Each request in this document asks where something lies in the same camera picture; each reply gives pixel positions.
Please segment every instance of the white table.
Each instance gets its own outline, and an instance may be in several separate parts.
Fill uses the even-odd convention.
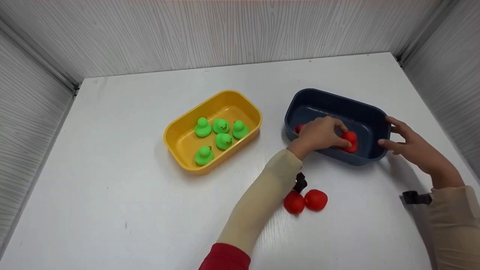
[[[3,270],[196,269],[233,206],[287,145],[285,112],[315,87],[380,107],[479,184],[390,53],[85,79],[19,224]],[[260,137],[211,173],[189,177],[162,135],[178,116],[224,89],[262,112]],[[353,167],[310,155],[310,188],[329,196],[299,218],[282,207],[264,229],[251,269],[430,269],[401,192],[429,177],[401,157]]]

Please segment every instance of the dark blue plastic tray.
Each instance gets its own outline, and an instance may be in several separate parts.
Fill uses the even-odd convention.
[[[307,88],[293,97],[285,115],[287,137],[298,137],[293,130],[317,117],[331,116],[343,121],[348,130],[357,134],[358,149],[347,153],[336,147],[317,152],[354,166],[362,166],[380,160],[387,151],[378,145],[379,139],[390,139],[391,125],[385,121],[386,114],[379,108],[325,91]]]

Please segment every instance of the beige sleeve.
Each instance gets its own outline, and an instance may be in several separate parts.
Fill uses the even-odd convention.
[[[427,211],[438,270],[480,270],[480,208],[473,189],[432,189]]]
[[[232,210],[217,243],[238,247],[249,256],[270,217],[295,185],[302,162],[290,151],[276,153]]]

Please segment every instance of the wall panel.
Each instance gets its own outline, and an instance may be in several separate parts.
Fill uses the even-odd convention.
[[[480,175],[480,1],[461,1],[405,69]]]
[[[0,255],[71,100],[0,31]]]
[[[398,53],[439,0],[1,0],[68,73],[85,77]]]

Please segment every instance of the child's hand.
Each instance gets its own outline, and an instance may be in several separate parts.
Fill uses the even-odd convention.
[[[349,147],[351,143],[338,137],[335,128],[347,131],[342,121],[330,116],[317,118],[308,122],[300,130],[299,138],[294,140],[287,148],[300,160],[315,150],[329,148],[332,146]]]
[[[405,139],[405,143],[381,139],[378,141],[379,145],[393,151],[394,155],[402,155],[406,160],[417,165],[420,170],[431,175],[435,188],[464,185],[452,163],[422,136],[400,120],[391,116],[387,116],[386,120],[393,125],[392,132],[400,134]]]
[[[335,134],[336,127],[342,132],[348,131],[343,122],[337,118],[332,118],[330,116],[317,118],[308,122],[301,128],[299,137],[311,146],[312,151],[332,146],[351,146],[349,141],[342,139]]]

